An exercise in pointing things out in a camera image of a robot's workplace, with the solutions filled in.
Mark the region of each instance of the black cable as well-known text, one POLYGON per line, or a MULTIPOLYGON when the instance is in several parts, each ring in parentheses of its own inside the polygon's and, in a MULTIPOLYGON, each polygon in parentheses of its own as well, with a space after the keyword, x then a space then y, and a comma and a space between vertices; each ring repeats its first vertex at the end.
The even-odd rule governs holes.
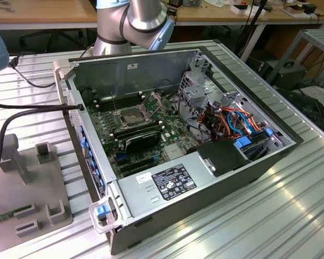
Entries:
POLYGON ((50 107, 59 107, 60 105, 7 105, 0 104, 0 108, 3 109, 41 109, 50 107))
POLYGON ((80 55, 80 58, 82 58, 85 54, 86 54, 86 52, 91 48, 91 47, 94 47, 95 46, 95 42, 94 43, 92 43, 92 44, 90 44, 85 50, 84 50, 84 52, 80 55))
POLYGON ((29 85, 32 85, 34 87, 37 87, 37 88, 47 88, 47 87, 51 87, 53 85, 55 85, 55 83, 51 83, 51 84, 48 84, 48 85, 36 85, 34 84, 33 82, 31 82, 28 78, 26 78, 25 76, 23 76, 23 74, 17 70, 15 67, 9 65, 10 68, 12 68, 14 71, 17 72, 18 75, 20 75, 21 78, 23 78, 29 85))
POLYGON ((17 72, 18 75, 20 75, 20 77, 22 77, 28 84, 37 87, 37 88, 47 88, 50 86, 53 86, 55 83, 51 83, 48 85, 36 85, 33 82, 31 82, 28 78, 26 78, 16 67, 19 64, 19 59, 21 56, 23 55, 27 55, 27 54, 36 54, 34 52, 28 52, 28 51, 22 51, 20 52, 16 57, 12 58, 12 60, 9 62, 9 67, 12 68, 14 71, 17 72))
POLYGON ((208 132, 203 131, 202 129, 199 129, 199 128, 197 128, 197 127, 194 127, 193 125, 188 124, 186 120, 184 120, 184 118, 183 118, 183 117, 181 116, 181 114, 180 114, 180 101, 181 101, 181 94, 179 94, 179 100, 178 100, 178 113, 179 113, 179 118, 180 118, 180 120, 182 120, 183 123, 186 123, 187 125, 189 125, 189 127, 191 127, 191 128, 195 128, 196 130, 199 130, 200 132, 203 132, 203 133, 205 133, 206 135, 209 136, 209 133, 208 133, 208 132))
POLYGON ((317 74, 315 74, 315 76, 313 77, 313 79, 312 80, 314 80, 315 78, 317 78, 318 76, 320 76, 320 74, 323 72, 323 70, 324 70, 324 67, 322 68, 322 66, 323 66, 323 62, 324 62, 324 57, 323 57, 323 61, 322 61, 322 64, 320 65, 320 67, 319 67, 319 70, 318 70, 318 72, 317 72, 317 74))
POLYGON ((251 17, 252 9, 253 9, 253 2, 252 2, 252 5, 251 5, 251 9, 250 9, 250 11, 249 11, 249 15, 248 15, 248 18, 247 18, 246 24, 245 24, 245 26, 244 26, 244 28, 243 28, 241 34, 240 34, 240 37, 239 37, 239 39, 238 39, 238 41, 237 41, 237 44, 235 45, 235 51, 236 51, 236 49, 238 48, 238 45, 239 45, 239 43, 240 43, 240 41, 241 41, 241 38, 242 38, 242 35, 244 35, 244 31, 245 31, 246 26, 247 26, 247 24, 248 24, 249 18, 251 17))
POLYGON ((78 106, 76 105, 59 105, 55 107, 49 107, 49 108, 40 108, 40 109, 34 109, 34 110, 28 110, 28 111, 23 111, 23 112, 18 112, 11 117, 9 117, 3 124, 1 130, 0 130, 0 162, 1 162, 1 157, 2 157, 2 152, 3 152, 3 145, 4 145, 4 137, 5 137, 5 132, 7 130, 7 127, 9 123, 11 123, 14 119, 17 119, 19 117, 25 116, 25 115, 31 115, 35 113, 43 113, 43 112, 55 112, 55 111, 69 111, 69 110, 76 110, 79 109, 78 106))
MULTIPOLYGON (((322 60, 322 61, 319 61, 319 62, 317 62, 317 63, 312 64, 312 66, 308 69, 307 72, 309 72, 312 68, 314 68, 314 66, 317 66, 317 64, 319 64, 319 63, 321 63, 321 62, 323 62, 323 60, 322 60)), ((306 82, 306 81, 308 81, 308 80, 312 81, 311 79, 307 79, 307 80, 305 80, 305 81, 302 81, 302 80, 304 79, 304 77, 306 76, 306 74, 307 74, 307 73, 303 74, 303 76, 302 76, 302 78, 301 78, 299 84, 303 84, 304 82, 306 82)))
POLYGON ((315 47, 312 48, 312 50, 305 56, 305 58, 303 59, 303 61, 301 62, 301 65, 303 63, 305 63, 306 59, 308 59, 309 55, 311 55, 313 53, 313 51, 315 50, 315 47))

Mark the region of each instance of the table leg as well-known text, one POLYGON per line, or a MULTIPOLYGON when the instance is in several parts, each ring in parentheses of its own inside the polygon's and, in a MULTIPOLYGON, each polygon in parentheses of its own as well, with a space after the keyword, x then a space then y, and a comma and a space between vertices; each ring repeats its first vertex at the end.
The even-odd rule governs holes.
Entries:
MULTIPOLYGON (((324 23, 319 27, 319 29, 323 30, 324 29, 324 23)), ((307 43, 306 47, 300 52, 300 54, 298 55, 298 57, 296 58, 296 62, 301 64, 305 58, 305 56, 307 55, 307 53, 310 51, 310 49, 312 48, 313 44, 312 43, 307 43)))
POLYGON ((243 52, 242 55, 241 55, 241 58, 240 58, 240 59, 241 59, 243 62, 246 62, 247 58, 248 58, 249 55, 251 54, 251 52, 252 52, 252 50, 253 50, 255 44, 257 43, 257 41, 258 41, 260 35, 261 35, 262 32, 263 32, 265 26, 266 26, 266 23, 262 23, 262 24, 259 24, 259 25, 257 26, 257 28, 255 28, 254 33, 253 33, 251 39, 250 39, 249 42, 247 43, 247 45, 246 45, 246 47, 245 47, 245 49, 244 49, 244 52, 243 52))
POLYGON ((293 42, 291 43, 291 45, 287 48, 286 52, 283 54, 282 58, 278 61, 278 63, 276 64, 274 70, 270 73, 270 75, 268 76, 268 78, 266 79, 266 81, 272 85, 275 76, 278 74, 278 72, 280 71, 280 69, 283 67, 283 65, 285 64, 287 58, 290 57, 290 55, 293 53, 293 51, 295 50, 295 48, 299 45, 300 40, 302 39, 304 32, 303 30, 299 31, 298 35, 296 35, 296 38, 293 40, 293 42))

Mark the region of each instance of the slotted aluminum table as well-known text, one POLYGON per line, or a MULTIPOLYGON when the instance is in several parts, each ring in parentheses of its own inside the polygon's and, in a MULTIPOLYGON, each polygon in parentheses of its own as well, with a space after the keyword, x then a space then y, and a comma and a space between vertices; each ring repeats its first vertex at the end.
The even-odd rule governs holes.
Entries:
MULTIPOLYGON (((45 140, 56 144, 71 203, 71 225, 0 253, 0 258, 309 258, 324 257, 324 133, 268 86, 223 45, 213 41, 169 44, 203 45, 231 69, 304 139, 258 181, 232 193, 117 256, 105 235, 92 227, 89 192, 61 112, 36 114, 10 124, 20 149, 45 140)), ((80 52, 21 58, 18 67, 34 83, 53 81, 52 61, 80 52)), ((227 79, 214 75, 227 90, 227 79)), ((55 88, 30 87, 11 69, 0 72, 0 103, 57 104, 55 88)), ((14 111, 0 110, 0 127, 14 111)))

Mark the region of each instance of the warning label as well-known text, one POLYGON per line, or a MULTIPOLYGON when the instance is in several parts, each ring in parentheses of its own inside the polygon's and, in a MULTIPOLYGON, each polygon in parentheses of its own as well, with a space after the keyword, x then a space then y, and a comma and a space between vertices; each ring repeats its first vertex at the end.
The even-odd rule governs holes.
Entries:
POLYGON ((166 201, 197 187, 183 164, 153 174, 152 179, 166 201))

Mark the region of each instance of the motherboard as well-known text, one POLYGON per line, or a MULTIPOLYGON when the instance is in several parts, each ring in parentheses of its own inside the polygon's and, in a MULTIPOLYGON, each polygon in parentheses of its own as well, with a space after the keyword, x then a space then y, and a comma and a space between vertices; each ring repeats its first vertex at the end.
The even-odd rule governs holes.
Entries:
POLYGON ((95 100, 88 112, 118 178, 181 157, 200 143, 180 120, 174 95, 163 91, 95 100))

